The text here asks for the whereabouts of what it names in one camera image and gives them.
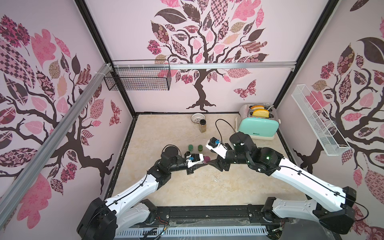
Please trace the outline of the magenta paint jar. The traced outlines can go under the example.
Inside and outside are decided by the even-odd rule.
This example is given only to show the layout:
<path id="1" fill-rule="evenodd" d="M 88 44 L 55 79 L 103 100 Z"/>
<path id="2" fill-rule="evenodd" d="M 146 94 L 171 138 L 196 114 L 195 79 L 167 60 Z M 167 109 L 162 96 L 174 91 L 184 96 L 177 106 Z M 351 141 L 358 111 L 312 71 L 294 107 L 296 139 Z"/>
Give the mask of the magenta paint jar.
<path id="1" fill-rule="evenodd" d="M 204 156 L 204 163 L 208 163 L 211 161 L 211 158 L 209 156 Z"/>

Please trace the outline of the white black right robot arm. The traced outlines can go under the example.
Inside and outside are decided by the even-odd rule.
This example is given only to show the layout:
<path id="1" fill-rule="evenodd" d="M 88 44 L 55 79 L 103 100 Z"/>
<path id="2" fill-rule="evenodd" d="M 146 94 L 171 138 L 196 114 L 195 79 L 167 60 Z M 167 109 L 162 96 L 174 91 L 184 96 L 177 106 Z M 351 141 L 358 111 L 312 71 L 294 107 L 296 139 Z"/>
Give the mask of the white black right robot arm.
<path id="1" fill-rule="evenodd" d="M 251 170 L 281 180 L 309 197 L 305 201 L 288 201 L 267 198 L 262 213 L 264 219 L 295 218 L 320 223 L 340 235 L 347 234 L 355 222 L 356 191 L 350 187 L 333 186 L 302 170 L 282 154 L 271 148 L 239 148 L 228 150 L 219 144 L 206 147 L 218 155 L 211 161 L 223 171 L 231 164 L 246 164 Z"/>

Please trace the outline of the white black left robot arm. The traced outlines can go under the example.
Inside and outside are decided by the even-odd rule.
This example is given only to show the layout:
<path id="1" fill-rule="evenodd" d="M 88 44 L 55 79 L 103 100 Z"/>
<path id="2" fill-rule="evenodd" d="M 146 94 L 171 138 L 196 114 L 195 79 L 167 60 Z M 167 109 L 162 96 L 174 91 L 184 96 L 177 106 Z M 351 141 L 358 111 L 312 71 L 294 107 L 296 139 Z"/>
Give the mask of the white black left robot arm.
<path id="1" fill-rule="evenodd" d="M 139 223 L 155 221 L 157 207 L 146 197 L 164 186 L 172 172 L 192 174 L 204 165 L 203 154 L 179 155 L 175 146 L 167 146 L 161 157 L 134 185 L 106 200 L 96 198 L 88 206 L 77 233 L 82 240 L 113 240 L 117 234 Z"/>

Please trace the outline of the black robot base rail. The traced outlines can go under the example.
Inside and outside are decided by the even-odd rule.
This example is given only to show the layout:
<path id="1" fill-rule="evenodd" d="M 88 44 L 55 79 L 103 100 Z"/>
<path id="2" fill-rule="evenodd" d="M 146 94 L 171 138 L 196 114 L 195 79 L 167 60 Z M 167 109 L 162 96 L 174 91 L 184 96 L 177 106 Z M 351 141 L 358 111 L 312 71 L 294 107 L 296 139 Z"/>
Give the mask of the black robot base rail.
<path id="1" fill-rule="evenodd" d="M 268 199 L 264 205 L 157 207 L 151 219 L 160 223 L 194 224 L 199 222 L 246 221 L 251 224 L 279 225 L 287 219 L 318 222 L 310 201 Z"/>

